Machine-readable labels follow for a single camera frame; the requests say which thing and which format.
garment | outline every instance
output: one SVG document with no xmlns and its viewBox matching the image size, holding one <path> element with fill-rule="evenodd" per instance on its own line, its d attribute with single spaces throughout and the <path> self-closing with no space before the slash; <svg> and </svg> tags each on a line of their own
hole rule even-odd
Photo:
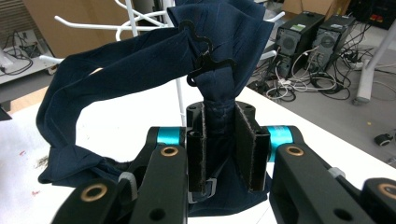
<svg viewBox="0 0 396 224">
<path fill-rule="evenodd" d="M 248 0 L 177 1 L 176 7 L 168 8 L 175 27 L 192 21 L 195 33 L 211 40 L 215 61 L 236 62 L 234 70 L 224 66 L 194 78 L 206 110 L 208 177 L 221 172 L 215 196 L 192 205 L 191 216 L 229 215 L 266 200 L 268 188 L 260 193 L 247 191 L 233 159 L 235 97 L 248 82 L 273 28 L 271 22 L 262 20 L 264 11 Z M 95 177 L 117 181 L 122 170 L 113 162 L 76 146 L 81 110 L 95 101 L 148 90 L 185 76 L 197 69 L 195 61 L 206 50 L 207 44 L 194 41 L 189 30 L 164 28 L 67 57 L 37 114 L 37 128 L 50 143 L 49 166 L 39 181 L 72 187 Z M 99 67 L 103 69 L 90 75 Z"/>
</svg>

navy blue fabric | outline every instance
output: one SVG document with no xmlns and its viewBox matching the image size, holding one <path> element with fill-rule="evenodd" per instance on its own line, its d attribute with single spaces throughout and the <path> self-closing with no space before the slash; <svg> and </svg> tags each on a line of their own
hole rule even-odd
<svg viewBox="0 0 396 224">
<path fill-rule="evenodd" d="M 235 97 L 246 86 L 262 55 L 273 24 L 263 21 L 265 8 L 250 0 L 178 0 L 168 14 L 176 27 L 189 20 L 198 36 L 213 43 L 215 61 L 230 66 L 194 78 L 204 96 L 207 129 L 207 177 L 219 172 L 217 193 L 190 207 L 190 216 L 222 216 L 266 200 L 264 192 L 248 192 L 233 158 Z M 78 186 L 95 177 L 117 181 L 121 170 L 76 143 L 81 110 L 96 101 L 144 91 L 195 70 L 207 44 L 189 31 L 165 28 L 67 57 L 59 66 L 37 114 L 37 128 L 50 143 L 49 166 L 38 180 Z M 96 68 L 103 68 L 90 75 Z"/>
</svg>

white table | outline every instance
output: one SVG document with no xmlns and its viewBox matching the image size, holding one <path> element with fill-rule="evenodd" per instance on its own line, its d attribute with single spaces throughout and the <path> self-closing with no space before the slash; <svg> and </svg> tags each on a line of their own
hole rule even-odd
<svg viewBox="0 0 396 224">
<path fill-rule="evenodd" d="M 196 88 L 183 82 L 185 106 L 202 101 Z M 365 179 L 396 179 L 396 171 L 313 123 L 245 88 L 237 98 L 257 109 L 256 120 L 264 125 L 294 125 L 305 142 L 346 179 L 361 189 Z M 35 127 L 38 105 L 26 108 L 13 120 L 0 122 L 0 223 L 50 223 L 73 189 L 41 185 L 42 167 L 37 161 L 48 154 L 49 145 Z M 146 141 L 151 126 L 181 126 L 176 83 L 124 96 L 85 108 L 78 120 L 78 145 L 119 161 L 132 160 Z M 268 165 L 271 174 L 273 164 Z M 268 201 L 228 217 L 189 218 L 189 223 L 276 223 Z"/>
</svg>

hanger rack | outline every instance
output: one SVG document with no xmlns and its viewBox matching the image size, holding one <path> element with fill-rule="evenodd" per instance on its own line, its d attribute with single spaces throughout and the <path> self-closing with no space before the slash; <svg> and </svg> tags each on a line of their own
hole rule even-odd
<svg viewBox="0 0 396 224">
<path fill-rule="evenodd" d="M 101 29 L 101 30 L 115 30 L 115 38 L 117 41 L 120 41 L 120 34 L 125 31 L 125 30 L 130 30 L 132 31 L 132 34 L 134 36 L 138 36 L 139 33 L 138 31 L 151 31 L 154 29 L 161 29 L 161 28 L 166 28 L 166 27 L 173 27 L 173 24 L 166 13 L 166 9 L 168 7 L 173 7 L 174 6 L 174 1 L 173 0 L 163 0 L 163 10 L 162 11 L 156 11 L 156 12 L 151 12 L 148 14 L 143 14 L 140 13 L 136 10 L 133 9 L 132 6 L 132 0 L 125 0 L 125 5 L 120 2 L 120 0 L 114 0 L 116 4 L 122 8 L 125 8 L 128 12 L 128 17 L 129 20 L 123 23 L 122 25 L 103 25 L 103 24 L 86 24 L 86 23 L 75 23 L 75 22 L 70 22 L 67 21 L 59 16 L 55 16 L 54 19 L 56 21 L 59 21 L 65 26 L 72 27 L 72 28 L 78 28 L 78 29 Z M 270 22 L 275 22 L 282 18 L 285 15 L 285 12 L 280 12 L 277 14 L 275 17 L 266 20 Z M 152 19 L 151 17 L 156 17 L 156 16 L 164 16 L 166 23 L 162 23 L 159 21 L 156 21 Z M 138 21 L 149 21 L 155 26 L 137 26 L 136 23 Z M 260 60 L 264 60 L 270 57 L 276 56 L 276 51 L 271 50 L 269 52 L 264 53 L 261 57 Z M 49 56 L 44 56 L 41 55 L 40 60 L 46 61 L 46 62 L 52 62 L 52 63 L 61 63 L 63 59 L 58 59 L 58 58 L 52 58 Z M 178 102 L 179 102 L 179 110 L 180 110 L 180 116 L 181 116 L 181 122 L 182 126 L 186 126 L 186 115 L 184 113 L 185 106 L 183 104 L 183 98 L 181 94 L 181 82 L 180 78 L 176 79 L 176 84 L 177 84 L 177 97 L 178 97 Z"/>
</svg>

brown panel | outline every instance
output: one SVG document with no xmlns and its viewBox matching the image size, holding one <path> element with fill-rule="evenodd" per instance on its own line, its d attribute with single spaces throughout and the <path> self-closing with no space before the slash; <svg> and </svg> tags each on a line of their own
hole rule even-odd
<svg viewBox="0 0 396 224">
<path fill-rule="evenodd" d="M 114 42 L 116 31 L 67 27 L 54 19 L 56 15 L 78 23 L 121 25 L 129 20 L 127 11 L 112 0 L 23 0 L 23 3 L 54 56 L 59 58 Z M 128 31 L 122 34 L 122 38 L 131 36 Z"/>
</svg>

